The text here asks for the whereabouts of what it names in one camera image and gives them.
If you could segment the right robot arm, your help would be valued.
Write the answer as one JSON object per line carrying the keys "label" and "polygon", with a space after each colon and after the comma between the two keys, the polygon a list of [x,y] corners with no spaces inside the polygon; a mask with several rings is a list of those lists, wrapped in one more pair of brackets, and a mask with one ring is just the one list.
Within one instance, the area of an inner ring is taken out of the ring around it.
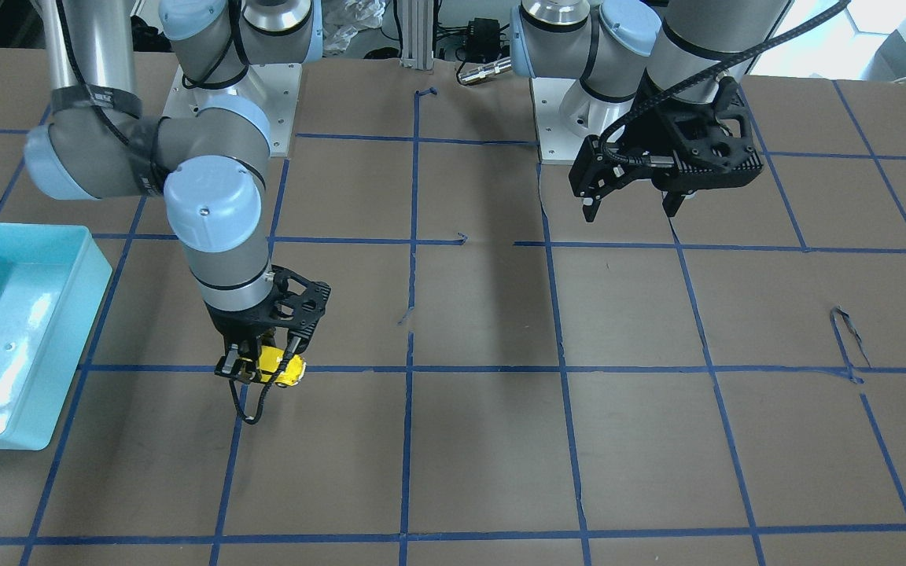
{"label": "right robot arm", "polygon": [[241,87],[262,64],[322,54],[318,1],[162,1],[190,117],[149,116],[136,92],[126,1],[41,1],[53,118],[24,161],[55,200],[161,197],[213,325],[216,375],[298,383],[330,287],[273,264],[262,220],[272,111]]}

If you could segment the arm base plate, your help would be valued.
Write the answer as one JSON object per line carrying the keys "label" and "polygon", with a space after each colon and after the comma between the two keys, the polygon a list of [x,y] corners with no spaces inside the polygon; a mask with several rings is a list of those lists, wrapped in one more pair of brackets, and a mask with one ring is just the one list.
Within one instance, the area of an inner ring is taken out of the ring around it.
{"label": "arm base plate", "polygon": [[578,79],[534,78],[531,87],[540,162],[544,165],[574,164],[583,139],[601,134],[628,112],[634,101],[597,99]]}
{"label": "arm base plate", "polygon": [[249,68],[248,74],[236,85],[210,90],[204,87],[187,89],[183,73],[177,68],[173,83],[167,93],[163,115],[171,118],[190,117],[201,110],[201,105],[220,94],[249,99],[262,108],[270,123],[271,155],[287,158],[293,140],[293,127],[297,110],[303,65],[260,64]]}

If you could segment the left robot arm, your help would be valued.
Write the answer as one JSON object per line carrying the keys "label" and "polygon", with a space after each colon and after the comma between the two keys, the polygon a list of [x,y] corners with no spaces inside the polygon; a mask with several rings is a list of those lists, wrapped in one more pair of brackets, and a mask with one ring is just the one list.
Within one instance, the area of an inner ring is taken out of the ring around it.
{"label": "left robot arm", "polygon": [[701,190],[739,189],[764,169],[739,96],[754,57],[698,85],[655,94],[765,42],[790,1],[521,1],[510,23],[513,70],[571,79],[558,114],[581,145],[569,185],[593,222],[608,194],[639,180],[675,216]]}

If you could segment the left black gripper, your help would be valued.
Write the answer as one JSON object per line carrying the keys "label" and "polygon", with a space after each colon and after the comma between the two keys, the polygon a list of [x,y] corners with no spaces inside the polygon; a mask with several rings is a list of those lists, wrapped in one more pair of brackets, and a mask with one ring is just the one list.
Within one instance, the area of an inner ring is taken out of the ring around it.
{"label": "left black gripper", "polygon": [[583,139],[568,179],[586,222],[595,221],[605,197],[636,180],[665,193],[665,214],[675,216],[691,194],[747,186],[763,171],[739,83],[723,76],[715,85],[712,103],[672,97],[634,118],[616,141]]}

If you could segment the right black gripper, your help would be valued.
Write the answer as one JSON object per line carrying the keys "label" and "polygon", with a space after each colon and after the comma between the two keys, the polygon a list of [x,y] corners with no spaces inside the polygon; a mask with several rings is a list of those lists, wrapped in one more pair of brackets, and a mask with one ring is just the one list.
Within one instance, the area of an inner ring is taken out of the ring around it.
{"label": "right black gripper", "polygon": [[223,357],[213,372],[237,382],[256,383],[263,337],[281,327],[287,330],[287,347],[276,368],[276,386],[290,388],[301,383],[307,363],[300,354],[309,347],[330,294],[327,283],[275,265],[242,287],[219,290],[206,286],[205,306],[224,345]]}

